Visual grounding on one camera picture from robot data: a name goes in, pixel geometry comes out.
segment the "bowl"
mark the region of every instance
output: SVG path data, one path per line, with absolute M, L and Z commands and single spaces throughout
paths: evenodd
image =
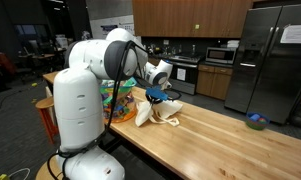
M 261 131 L 270 123 L 270 119 L 260 113 L 249 112 L 246 116 L 247 126 L 254 130 Z

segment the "refrigerator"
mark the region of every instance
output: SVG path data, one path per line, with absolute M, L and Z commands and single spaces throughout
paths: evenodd
M 251 9 L 225 107 L 284 124 L 301 93 L 301 5 Z

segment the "wooden cabinet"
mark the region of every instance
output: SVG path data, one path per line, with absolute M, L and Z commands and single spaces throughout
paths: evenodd
M 224 37 L 241 37 L 247 10 L 250 8 L 252 8 L 252 2 L 249 0 L 232 0 Z
M 194 1 L 194 37 L 222 37 L 232 0 Z
M 215 68 L 215 74 L 213 77 L 213 83 L 211 87 L 211 96 L 214 98 L 226 99 L 228 92 L 228 86 L 230 83 L 232 69 L 227 68 Z
M 225 100 L 232 69 L 199 65 L 196 92 Z
M 133 0 L 132 5 L 138 36 L 239 38 L 252 0 Z
M 163 36 L 161 0 L 133 0 L 132 8 L 136 35 Z
M 213 83 L 214 67 L 199 66 L 198 81 L 196 92 L 206 96 L 210 96 L 211 87 Z

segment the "floor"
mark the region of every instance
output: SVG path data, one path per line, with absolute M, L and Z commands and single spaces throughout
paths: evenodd
M 0 92 L 0 175 L 11 174 L 22 168 L 31 170 L 28 179 L 35 179 L 39 168 L 60 145 L 58 137 L 51 145 L 46 137 L 35 102 L 45 98 L 46 83 L 41 79 L 29 79 L 23 85 L 19 80 L 8 84 L 10 90 Z M 225 109 L 223 101 L 202 95 L 183 94 L 182 101 L 209 109 L 233 118 L 245 120 L 244 114 Z M 291 125 L 270 124 L 269 129 L 301 139 L 301 129 Z M 112 155 L 124 166 L 126 179 L 163 179 L 140 159 L 123 147 Z M 25 172 L 12 179 L 23 179 Z

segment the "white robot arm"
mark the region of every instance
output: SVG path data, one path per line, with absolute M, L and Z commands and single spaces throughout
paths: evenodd
M 141 43 L 124 29 L 114 29 L 106 40 L 87 40 L 69 50 L 69 66 L 54 80 L 54 104 L 61 137 L 57 157 L 60 168 L 71 180 L 123 179 L 123 167 L 98 146 L 105 131 L 101 80 L 127 80 L 136 71 L 152 85 L 164 84 L 172 65 L 148 63 Z

